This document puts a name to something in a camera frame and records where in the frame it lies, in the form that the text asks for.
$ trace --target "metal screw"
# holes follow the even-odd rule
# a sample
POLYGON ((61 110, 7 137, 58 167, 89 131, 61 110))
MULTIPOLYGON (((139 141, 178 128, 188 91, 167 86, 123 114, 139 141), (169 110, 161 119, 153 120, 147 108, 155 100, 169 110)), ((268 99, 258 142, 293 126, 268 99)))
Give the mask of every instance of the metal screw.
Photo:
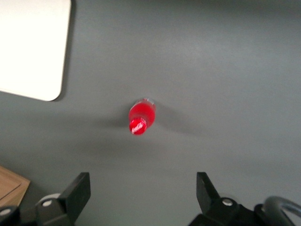
POLYGON ((5 209, 5 210, 2 210, 2 211, 0 212, 0 216, 7 215, 7 214, 9 214, 10 212, 11 212, 11 209, 5 209))
POLYGON ((48 200, 48 201, 46 201, 46 202, 43 202, 42 206, 47 207, 47 206, 50 206, 51 203, 52 203, 52 201, 51 201, 51 200, 48 200))
POLYGON ((224 199, 222 201, 222 203, 225 205, 225 206, 232 206, 233 205, 233 202, 230 200, 230 199, 224 199))

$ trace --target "wooden block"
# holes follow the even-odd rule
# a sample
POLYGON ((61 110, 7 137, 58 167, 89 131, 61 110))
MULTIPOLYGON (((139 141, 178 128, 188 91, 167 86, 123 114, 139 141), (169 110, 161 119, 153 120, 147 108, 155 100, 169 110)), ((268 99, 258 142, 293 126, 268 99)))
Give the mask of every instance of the wooden block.
POLYGON ((0 207, 18 206, 29 184, 29 180, 0 166, 0 207))

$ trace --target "red bottle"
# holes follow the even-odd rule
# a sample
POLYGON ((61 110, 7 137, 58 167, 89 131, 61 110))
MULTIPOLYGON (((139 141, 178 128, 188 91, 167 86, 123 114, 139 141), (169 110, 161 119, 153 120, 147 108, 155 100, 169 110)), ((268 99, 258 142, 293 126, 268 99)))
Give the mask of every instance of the red bottle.
POLYGON ((134 135, 143 134, 154 123, 155 117, 155 103, 148 98, 138 100, 128 114, 131 133, 134 135))

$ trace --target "bottle cap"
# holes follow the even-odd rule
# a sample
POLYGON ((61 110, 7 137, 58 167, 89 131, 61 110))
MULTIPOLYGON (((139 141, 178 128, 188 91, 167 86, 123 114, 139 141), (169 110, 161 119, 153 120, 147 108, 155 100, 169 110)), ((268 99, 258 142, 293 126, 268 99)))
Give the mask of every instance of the bottle cap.
POLYGON ((146 120, 143 118, 133 119, 130 122, 130 131, 134 135, 141 135, 146 131, 146 120))

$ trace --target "black cable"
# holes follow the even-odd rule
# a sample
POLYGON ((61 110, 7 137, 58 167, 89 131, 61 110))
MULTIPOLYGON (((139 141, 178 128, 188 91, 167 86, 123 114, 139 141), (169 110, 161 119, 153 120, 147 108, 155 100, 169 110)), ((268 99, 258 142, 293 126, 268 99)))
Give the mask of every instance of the black cable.
POLYGON ((273 226, 295 226, 283 210, 301 218, 301 206, 281 197, 269 197, 263 205, 264 213, 273 226))

